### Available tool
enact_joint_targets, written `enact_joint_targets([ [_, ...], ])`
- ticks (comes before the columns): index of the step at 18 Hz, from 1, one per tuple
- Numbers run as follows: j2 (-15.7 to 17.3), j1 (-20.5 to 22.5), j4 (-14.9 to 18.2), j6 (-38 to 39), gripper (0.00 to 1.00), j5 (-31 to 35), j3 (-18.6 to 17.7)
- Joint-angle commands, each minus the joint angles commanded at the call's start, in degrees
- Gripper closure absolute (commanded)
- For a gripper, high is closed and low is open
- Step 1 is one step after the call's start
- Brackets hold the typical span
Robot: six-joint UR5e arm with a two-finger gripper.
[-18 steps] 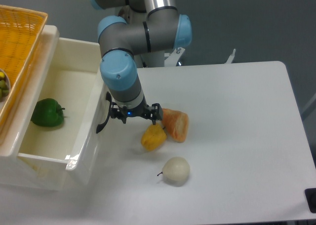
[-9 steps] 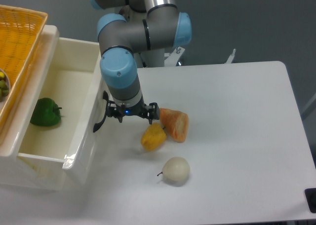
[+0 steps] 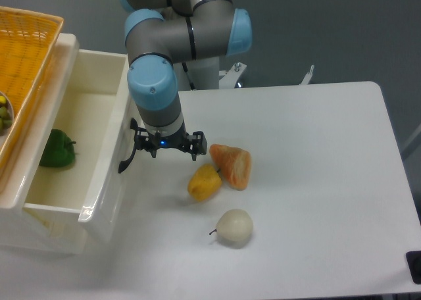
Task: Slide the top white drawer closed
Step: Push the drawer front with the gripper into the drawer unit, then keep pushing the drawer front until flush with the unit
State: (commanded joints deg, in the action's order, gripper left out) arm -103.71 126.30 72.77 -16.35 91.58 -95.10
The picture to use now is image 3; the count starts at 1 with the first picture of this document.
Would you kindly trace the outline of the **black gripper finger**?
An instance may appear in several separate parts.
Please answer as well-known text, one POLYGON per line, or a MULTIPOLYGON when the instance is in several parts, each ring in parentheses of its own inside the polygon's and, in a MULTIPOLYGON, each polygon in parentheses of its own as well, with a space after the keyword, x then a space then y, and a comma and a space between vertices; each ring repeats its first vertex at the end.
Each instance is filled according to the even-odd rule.
POLYGON ((150 139, 149 134, 144 128, 137 128, 134 135, 134 153, 137 151, 146 151, 153 158, 157 156, 157 146, 150 139))
POLYGON ((196 161, 199 155, 206 155, 207 139, 204 133, 202 131, 196 131, 192 134, 184 134, 179 150, 189 153, 192 161, 196 161))

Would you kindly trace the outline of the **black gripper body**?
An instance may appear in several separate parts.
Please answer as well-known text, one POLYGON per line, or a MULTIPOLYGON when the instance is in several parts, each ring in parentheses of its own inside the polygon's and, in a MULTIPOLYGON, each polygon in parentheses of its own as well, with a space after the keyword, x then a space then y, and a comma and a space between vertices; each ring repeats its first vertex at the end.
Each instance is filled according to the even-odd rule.
POLYGON ((154 134, 149 132, 147 138, 146 151, 158 149, 178 149, 183 150, 187 139, 187 132, 184 128, 180 128, 176 133, 163 136, 160 132, 154 134))

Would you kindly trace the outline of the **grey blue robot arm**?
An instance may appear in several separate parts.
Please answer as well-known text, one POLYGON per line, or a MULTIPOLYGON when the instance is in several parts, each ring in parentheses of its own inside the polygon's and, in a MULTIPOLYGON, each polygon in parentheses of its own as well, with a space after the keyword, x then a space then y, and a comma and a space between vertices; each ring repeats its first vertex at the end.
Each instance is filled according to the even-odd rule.
POLYGON ((120 0, 128 90, 140 120, 131 120, 134 151, 156 155, 177 149, 192 157, 207 152, 202 132, 186 131, 174 71, 176 63, 230 56, 252 44, 251 19, 232 0, 120 0))

